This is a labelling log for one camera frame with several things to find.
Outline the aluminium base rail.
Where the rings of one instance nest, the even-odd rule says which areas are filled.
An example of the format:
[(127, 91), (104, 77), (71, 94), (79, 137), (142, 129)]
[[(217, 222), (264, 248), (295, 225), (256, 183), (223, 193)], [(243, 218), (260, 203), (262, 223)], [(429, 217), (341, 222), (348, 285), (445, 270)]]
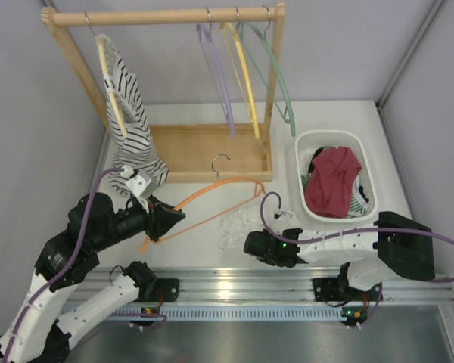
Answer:
[[(159, 278), (179, 279), (178, 304), (298, 305), (315, 303), (312, 279), (336, 277), (336, 268), (155, 268)], [(383, 283), (386, 306), (451, 305), (450, 284), (398, 279)]]

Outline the yellow plastic hanger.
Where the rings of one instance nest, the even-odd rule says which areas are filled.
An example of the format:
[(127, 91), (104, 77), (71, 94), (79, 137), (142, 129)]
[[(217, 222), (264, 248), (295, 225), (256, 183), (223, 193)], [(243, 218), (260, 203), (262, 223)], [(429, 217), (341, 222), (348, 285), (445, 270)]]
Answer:
[(241, 91), (241, 96), (244, 105), (247, 109), (249, 120), (253, 126), (253, 133), (255, 139), (260, 138), (260, 127), (257, 118), (257, 109), (253, 96), (253, 88), (250, 80), (250, 72), (247, 66), (244, 49), (241, 44), (240, 36), (230, 22), (222, 22), (220, 24), (222, 36), (224, 38), (225, 46), (229, 53), (232, 63), (232, 68), (235, 73), (235, 78), (238, 82), (238, 87)]

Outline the orange plastic hanger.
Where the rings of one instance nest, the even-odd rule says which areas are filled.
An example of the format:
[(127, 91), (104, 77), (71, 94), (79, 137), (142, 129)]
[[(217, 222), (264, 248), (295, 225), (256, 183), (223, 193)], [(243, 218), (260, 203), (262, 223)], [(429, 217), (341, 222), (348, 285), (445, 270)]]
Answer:
[(266, 187), (264, 185), (264, 183), (258, 179), (258, 178), (254, 178), (254, 177), (251, 177), (251, 176), (245, 176), (245, 175), (242, 175), (242, 176), (236, 176), (236, 177), (232, 177), (232, 178), (227, 178), (227, 179), (220, 179), (220, 173), (219, 171), (217, 171), (215, 169), (215, 163), (216, 161), (220, 158), (220, 157), (225, 157), (227, 160), (231, 160), (230, 156), (226, 153), (220, 153), (220, 154), (217, 154), (211, 161), (211, 164), (210, 164), (210, 169), (212, 172), (214, 172), (216, 174), (216, 180), (214, 183), (204, 187), (204, 188), (201, 188), (200, 190), (196, 191), (195, 193), (191, 194), (190, 196), (188, 196), (186, 199), (184, 199), (180, 204), (178, 204), (177, 206), (174, 207), (174, 210), (175, 211), (180, 211), (183, 207), (187, 206), (189, 203), (195, 201), (196, 199), (198, 199), (199, 197), (202, 197), (204, 196), (205, 194), (211, 192), (211, 191), (215, 191), (216, 189), (219, 189), (220, 187), (224, 186), (224, 185), (230, 185), (230, 184), (234, 184), (234, 183), (240, 183), (240, 182), (252, 182), (253, 185), (254, 185), (254, 188), (253, 188), (253, 195), (252, 197), (246, 199), (245, 201), (241, 202), (241, 203), (238, 203), (232, 207), (229, 207), (228, 209), (225, 209), (223, 210), (222, 212), (220, 213), (217, 213), (207, 219), (204, 219), (196, 224), (193, 224), (187, 228), (183, 228), (182, 230), (180, 231), (177, 231), (173, 234), (170, 234), (170, 235), (167, 235), (166, 237), (161, 237), (158, 241), (153, 241), (151, 237), (146, 237), (142, 246), (140, 247), (139, 249), (139, 254), (142, 255), (145, 253), (146, 249), (151, 245), (151, 244), (160, 244), (160, 243), (163, 243), (167, 240), (172, 240), (173, 238), (175, 237), (178, 237), (179, 235), (181, 234), (184, 234), (188, 231), (191, 231), (197, 227), (200, 227), (204, 224), (207, 224), (208, 222), (210, 221), (213, 221), (214, 219), (220, 217), (220, 216), (223, 216), (225, 215), (226, 213), (228, 212), (231, 212), (235, 209), (238, 209), (240, 208), (241, 206), (251, 202), (251, 201), (254, 201), (255, 199), (257, 199), (258, 197), (260, 197), (261, 195), (265, 195), (266, 194)]

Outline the black white striped tank top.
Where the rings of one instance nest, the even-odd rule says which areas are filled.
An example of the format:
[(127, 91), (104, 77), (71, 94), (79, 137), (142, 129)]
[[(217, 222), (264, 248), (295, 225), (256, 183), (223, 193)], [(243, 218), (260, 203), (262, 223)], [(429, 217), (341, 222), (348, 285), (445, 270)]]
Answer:
[(162, 185), (169, 176), (169, 168), (157, 154), (137, 76), (128, 70), (113, 41), (105, 34), (99, 36), (104, 39), (107, 68), (113, 83), (110, 91), (115, 94), (128, 132), (128, 136), (124, 138), (107, 96), (107, 81), (103, 77), (107, 121), (117, 148), (111, 166), (120, 168), (128, 165), (133, 169), (143, 169)]

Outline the white perforated laundry basket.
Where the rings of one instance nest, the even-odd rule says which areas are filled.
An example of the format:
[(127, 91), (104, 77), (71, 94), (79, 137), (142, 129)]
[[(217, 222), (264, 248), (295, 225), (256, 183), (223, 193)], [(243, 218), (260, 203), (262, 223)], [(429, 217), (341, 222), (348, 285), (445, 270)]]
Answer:
[[(330, 219), (326, 217), (317, 216), (312, 213), (306, 206), (303, 197), (303, 187), (301, 184), (301, 176), (307, 174), (309, 162), (313, 154), (320, 147), (348, 147), (350, 148), (362, 166), (359, 173), (359, 178), (366, 196), (370, 199), (368, 212), (359, 218), (350, 219)], [(351, 223), (351, 222), (365, 222), (370, 219), (378, 208), (377, 197), (372, 181), (371, 170), (368, 165), (368, 159), (365, 154), (364, 147), (361, 141), (349, 132), (336, 131), (336, 130), (320, 130), (314, 132), (304, 132), (297, 137), (294, 145), (295, 159), (297, 163), (297, 174), (299, 178), (298, 191), (300, 196), (298, 200), (302, 204), (303, 211), (312, 220), (319, 222), (333, 222), (333, 223)]]

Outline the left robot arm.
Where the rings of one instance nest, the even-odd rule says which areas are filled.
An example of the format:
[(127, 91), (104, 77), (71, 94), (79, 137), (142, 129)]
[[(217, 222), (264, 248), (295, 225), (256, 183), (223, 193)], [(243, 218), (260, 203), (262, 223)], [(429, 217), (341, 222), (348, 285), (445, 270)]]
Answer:
[(67, 313), (69, 296), (95, 269), (98, 254), (138, 234), (159, 240), (185, 218), (181, 210), (149, 197), (131, 197), (115, 210), (104, 193), (87, 194), (68, 213), (67, 228), (50, 239), (36, 261), (29, 291), (0, 336), (3, 362), (63, 362), (82, 338), (133, 302), (161, 301), (161, 282), (145, 262), (133, 261), (91, 299)]

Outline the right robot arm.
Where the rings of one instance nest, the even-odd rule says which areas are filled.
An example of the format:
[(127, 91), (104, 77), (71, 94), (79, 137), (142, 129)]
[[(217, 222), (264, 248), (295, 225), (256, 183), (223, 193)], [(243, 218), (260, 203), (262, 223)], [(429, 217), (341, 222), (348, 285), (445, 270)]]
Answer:
[(313, 281), (318, 302), (375, 301), (385, 281), (435, 279), (430, 229), (393, 212), (381, 212), (367, 232), (292, 228), (283, 217), (250, 232), (244, 253), (281, 268), (337, 267), (335, 278)]

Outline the cream plastic hanger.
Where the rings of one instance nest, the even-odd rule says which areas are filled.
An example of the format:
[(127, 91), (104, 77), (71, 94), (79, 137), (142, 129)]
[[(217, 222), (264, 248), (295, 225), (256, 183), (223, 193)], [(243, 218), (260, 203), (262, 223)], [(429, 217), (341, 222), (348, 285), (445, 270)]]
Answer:
[(96, 44), (97, 44), (97, 48), (98, 48), (98, 56), (99, 56), (99, 61), (100, 61), (100, 65), (101, 65), (101, 72), (103, 74), (104, 80), (107, 81), (107, 84), (108, 84), (107, 96), (108, 96), (108, 99), (110, 100), (110, 104), (113, 108), (113, 112), (117, 119), (117, 123), (118, 123), (118, 126), (120, 127), (122, 135), (124, 138), (126, 138), (128, 136), (128, 132), (127, 132), (125, 124), (124, 124), (122, 111), (118, 106), (114, 92), (110, 91), (110, 87), (113, 86), (113, 83), (109, 77), (109, 71), (107, 68), (107, 61), (106, 61), (105, 51), (104, 51), (104, 39), (101, 38), (100, 36), (96, 36), (95, 40), (96, 40)]

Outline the red garment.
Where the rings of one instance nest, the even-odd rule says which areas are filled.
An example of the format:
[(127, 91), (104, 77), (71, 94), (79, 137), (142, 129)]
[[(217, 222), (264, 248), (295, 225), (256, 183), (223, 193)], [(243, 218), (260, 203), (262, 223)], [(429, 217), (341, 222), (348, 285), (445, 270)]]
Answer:
[(311, 160), (312, 171), (304, 198), (317, 216), (345, 219), (350, 210), (353, 184), (362, 170), (348, 147), (325, 147)]

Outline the wooden clothes rack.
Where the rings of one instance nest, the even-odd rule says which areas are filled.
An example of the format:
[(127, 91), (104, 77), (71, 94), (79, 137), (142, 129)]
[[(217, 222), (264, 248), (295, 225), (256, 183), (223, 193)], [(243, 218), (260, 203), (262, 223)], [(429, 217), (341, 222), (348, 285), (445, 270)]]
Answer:
[[(274, 24), (272, 43), (269, 45), (277, 60), (281, 54), (282, 33), (285, 21), (285, 4), (279, 2), (274, 8), (213, 8), (154, 11), (102, 11), (92, 13), (61, 13), (53, 7), (43, 7), (41, 21), (56, 41), (73, 72), (82, 83), (92, 106), (103, 124), (107, 125), (106, 101), (81, 52), (76, 47), (68, 29), (76, 26), (134, 26), (167, 25), (182, 23), (222, 23), (238, 21), (255, 23), (270, 21)], [(276, 75), (269, 66), (268, 85), (275, 87)], [(259, 124), (260, 138), (255, 139), (253, 126), (241, 123), (235, 126), (238, 136), (230, 137), (229, 128), (221, 123), (192, 125), (152, 126), (154, 140), (159, 141), (158, 152), (170, 167), (169, 183), (214, 182), (216, 176), (210, 169), (212, 159), (220, 153), (232, 157), (228, 169), (221, 172), (220, 179), (236, 176), (251, 176), (262, 182), (272, 180), (272, 152), (270, 126), (273, 98), (267, 91), (264, 120)]]

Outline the green plastic hanger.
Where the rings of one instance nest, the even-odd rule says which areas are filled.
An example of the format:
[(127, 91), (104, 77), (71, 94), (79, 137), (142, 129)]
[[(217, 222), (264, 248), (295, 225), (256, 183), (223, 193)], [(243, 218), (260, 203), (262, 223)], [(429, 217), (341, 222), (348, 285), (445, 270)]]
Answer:
[[(260, 68), (258, 67), (257, 63), (255, 62), (253, 55), (250, 53), (250, 50), (248, 47), (245, 45), (244, 42), (244, 27), (247, 26), (254, 34), (257, 36), (258, 40), (260, 41), (260, 44), (263, 46), (264, 51), (266, 52), (270, 65), (273, 66), (274, 72), (276, 75), (276, 80), (275, 80), (275, 87), (279, 85), (281, 89), (281, 94), (283, 97), (283, 102), (284, 102), (284, 108), (281, 109), (281, 107), (278, 105), (278, 102), (275, 100), (275, 92), (271, 91), (268, 85), (268, 82), (264, 79)], [(241, 44), (244, 46), (244, 50), (247, 53), (247, 56), (251, 63), (253, 64), (254, 69), (256, 70), (257, 74), (259, 75), (260, 79), (262, 80), (262, 83), (266, 87), (266, 90), (268, 91), (269, 96), (273, 98), (273, 104), (277, 108), (281, 118), (285, 122), (285, 124), (289, 125), (290, 127), (290, 132), (291, 136), (295, 137), (297, 134), (297, 128), (296, 128), (296, 122), (295, 122), (295, 116), (294, 116), (294, 110), (291, 104), (291, 97), (288, 92), (288, 87), (286, 86), (285, 83), (285, 78), (283, 77), (283, 73), (281, 70), (281, 66), (279, 64), (279, 61), (274, 55), (274, 52), (272, 48), (269, 46), (266, 37), (259, 31), (259, 29), (254, 26), (252, 23), (246, 22), (246, 23), (241, 23), (240, 25), (236, 26), (236, 30), (238, 31), (238, 36), (241, 41)]]

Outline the purple plastic hanger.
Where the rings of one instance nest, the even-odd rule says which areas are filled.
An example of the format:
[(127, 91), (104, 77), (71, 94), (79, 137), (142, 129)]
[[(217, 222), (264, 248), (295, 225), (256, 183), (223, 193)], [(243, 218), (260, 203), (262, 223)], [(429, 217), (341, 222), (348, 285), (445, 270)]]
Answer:
[(198, 41), (201, 45), (202, 52), (207, 62), (207, 68), (213, 80), (215, 90), (220, 99), (222, 111), (224, 113), (226, 124), (229, 127), (230, 137), (235, 138), (235, 121), (232, 112), (232, 106), (229, 96), (229, 91), (225, 82), (225, 74), (223, 72), (222, 63), (219, 58), (216, 45), (213, 41), (211, 31), (204, 25), (198, 23), (196, 25)]

